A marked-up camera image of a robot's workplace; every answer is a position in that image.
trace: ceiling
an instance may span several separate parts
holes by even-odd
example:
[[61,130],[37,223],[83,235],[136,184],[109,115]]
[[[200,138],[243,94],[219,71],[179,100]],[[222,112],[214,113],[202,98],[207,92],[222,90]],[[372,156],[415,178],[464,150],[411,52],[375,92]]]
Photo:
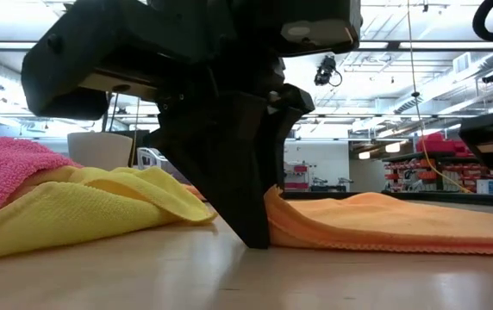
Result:
[[[0,0],[0,44],[37,41],[64,14],[63,3],[71,2]],[[471,29],[471,19],[480,0],[411,0],[411,35],[407,3],[407,0],[361,0],[361,13],[364,18],[364,25],[360,31],[360,37],[364,42],[362,46],[369,46],[371,42],[409,42],[410,36],[414,42],[439,40],[442,41],[439,43],[442,46],[430,52],[415,52],[413,55],[408,49],[391,51],[386,48],[336,55],[337,70],[343,78],[338,87],[315,86],[313,83],[316,68],[325,55],[316,54],[284,60],[286,82],[301,87],[312,95],[317,107],[315,113],[342,115],[340,121],[320,119],[317,124],[304,124],[304,128],[311,125],[315,129],[308,127],[309,130],[305,130],[303,137],[332,136],[338,127],[344,126],[358,129],[353,130],[354,132],[368,128],[375,132],[383,132],[408,125],[413,121],[373,117],[371,122],[368,122],[365,117],[347,118],[343,114],[387,114],[397,111],[398,107],[405,108],[402,111],[404,114],[413,114],[413,107],[409,108],[406,104],[411,99],[409,94],[414,89],[413,77],[415,87],[426,95],[423,98],[424,104],[420,104],[422,113],[438,114],[474,97],[482,97],[483,100],[459,109],[450,108],[451,112],[447,113],[477,114],[493,108],[493,97],[486,97],[487,93],[493,93],[493,84],[482,84],[475,78],[480,78],[478,74],[493,71],[492,69],[479,71],[463,79],[452,77],[453,60],[470,51],[472,47],[467,45],[464,51],[440,51],[453,47],[455,42],[479,40]],[[428,4],[427,9],[424,9],[424,3]],[[493,31],[493,11],[488,18],[487,27]],[[483,52],[482,49],[479,52],[471,52],[474,65],[492,53],[493,48],[489,52]],[[18,76],[24,55],[24,51],[0,49],[0,72],[3,73],[0,75]],[[449,84],[440,86],[439,81],[449,81]],[[9,102],[15,101],[12,98],[8,99]],[[122,119],[124,123],[135,122],[133,114],[136,104],[137,100],[133,97],[119,98],[118,106],[130,113],[128,119]],[[158,109],[154,103],[141,102],[139,113],[156,114]],[[141,117],[140,122],[146,123],[143,126],[145,128],[157,127],[153,124],[157,122],[154,118]]]

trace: black cable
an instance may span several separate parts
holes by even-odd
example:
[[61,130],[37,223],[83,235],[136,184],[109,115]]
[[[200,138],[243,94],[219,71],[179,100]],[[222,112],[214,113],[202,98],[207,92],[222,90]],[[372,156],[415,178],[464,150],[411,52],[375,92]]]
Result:
[[109,132],[112,131],[112,122],[115,120],[115,114],[116,114],[116,104],[118,103],[118,93],[116,93],[116,98],[115,98],[115,108],[112,109],[112,117],[110,118],[110,127],[109,127]]
[[339,87],[341,84],[342,84],[342,74],[340,74],[340,72],[338,71],[334,71],[334,73],[338,74],[339,77],[340,77],[340,82],[338,84],[332,84],[331,82],[328,82],[329,85],[333,86],[333,87]]
[[493,41],[493,32],[486,28],[486,17],[493,9],[493,0],[484,0],[472,19],[472,29],[482,40]]

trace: workbench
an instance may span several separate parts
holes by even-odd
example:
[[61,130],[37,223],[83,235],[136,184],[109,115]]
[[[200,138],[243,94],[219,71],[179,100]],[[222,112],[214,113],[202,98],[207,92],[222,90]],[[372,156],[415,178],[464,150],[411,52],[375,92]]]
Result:
[[250,250],[219,218],[0,258],[0,309],[484,310],[493,257]]

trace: yellow towel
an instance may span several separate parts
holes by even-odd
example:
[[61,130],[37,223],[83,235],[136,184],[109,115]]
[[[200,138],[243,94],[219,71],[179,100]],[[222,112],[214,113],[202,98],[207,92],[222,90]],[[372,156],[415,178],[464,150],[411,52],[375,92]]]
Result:
[[265,193],[273,245],[357,251],[493,254],[493,214],[365,193],[284,201]]
[[30,177],[7,200],[0,210],[0,257],[215,217],[161,169],[66,166]]

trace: wooden table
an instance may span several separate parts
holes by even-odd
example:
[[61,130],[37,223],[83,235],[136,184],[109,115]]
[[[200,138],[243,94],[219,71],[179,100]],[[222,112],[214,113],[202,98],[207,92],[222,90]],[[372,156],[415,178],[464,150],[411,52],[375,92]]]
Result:
[[0,309],[493,309],[493,257],[249,250],[218,219],[1,258]]

